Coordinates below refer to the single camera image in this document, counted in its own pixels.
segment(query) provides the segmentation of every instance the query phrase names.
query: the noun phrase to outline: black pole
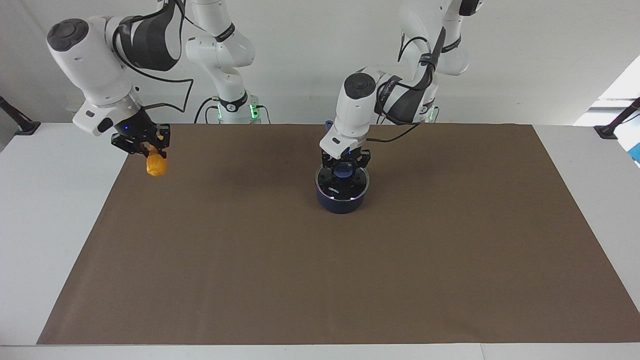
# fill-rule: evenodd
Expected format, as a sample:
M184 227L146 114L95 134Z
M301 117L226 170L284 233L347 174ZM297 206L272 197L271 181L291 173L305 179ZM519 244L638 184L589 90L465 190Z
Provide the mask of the black pole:
M14 108L11 104L6 102L4 97L0 96L0 108L7 113L13 121L20 127L20 130L16 131L16 135L33 135L40 126L39 121L32 121L20 110Z
M617 140L618 137L614 135L614 131L620 124L622 124L625 120L629 119L631 115L633 115L636 111L640 109L640 97L638 97L631 106L629 106L622 114L616 117L616 120L613 120L611 124L606 126L596 126L595 129L600 135L601 138L606 140Z

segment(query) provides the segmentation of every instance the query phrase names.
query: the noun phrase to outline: brown mat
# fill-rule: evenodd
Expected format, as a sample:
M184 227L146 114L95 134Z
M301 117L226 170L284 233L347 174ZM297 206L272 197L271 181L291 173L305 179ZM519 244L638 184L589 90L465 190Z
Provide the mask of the brown mat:
M531 126L371 144L369 193L346 216L315 199L323 132L174 126L160 179L129 157L38 343L640 341Z

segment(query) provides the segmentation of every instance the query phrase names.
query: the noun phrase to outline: brown table surface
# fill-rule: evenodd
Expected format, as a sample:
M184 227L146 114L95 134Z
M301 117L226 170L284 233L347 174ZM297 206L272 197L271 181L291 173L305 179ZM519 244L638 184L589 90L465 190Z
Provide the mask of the brown table surface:
M349 215L315 198L323 131L173 126L157 179L129 157L38 343L640 341L531 126L372 143L371 187Z

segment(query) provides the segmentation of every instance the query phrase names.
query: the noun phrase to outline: white table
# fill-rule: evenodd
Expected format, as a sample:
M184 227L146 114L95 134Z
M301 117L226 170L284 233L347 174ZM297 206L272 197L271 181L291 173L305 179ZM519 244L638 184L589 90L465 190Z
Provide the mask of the white table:
M640 168L591 128L536 131L640 308ZM640 343L35 346L125 158L72 124L43 124L0 153L0 359L640 359Z

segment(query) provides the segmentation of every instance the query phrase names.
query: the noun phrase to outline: light blue object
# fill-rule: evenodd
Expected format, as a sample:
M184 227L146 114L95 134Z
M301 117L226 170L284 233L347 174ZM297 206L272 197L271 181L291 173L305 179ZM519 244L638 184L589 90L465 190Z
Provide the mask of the light blue object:
M640 143L634 146L633 149L629 150L629 155L640 163Z

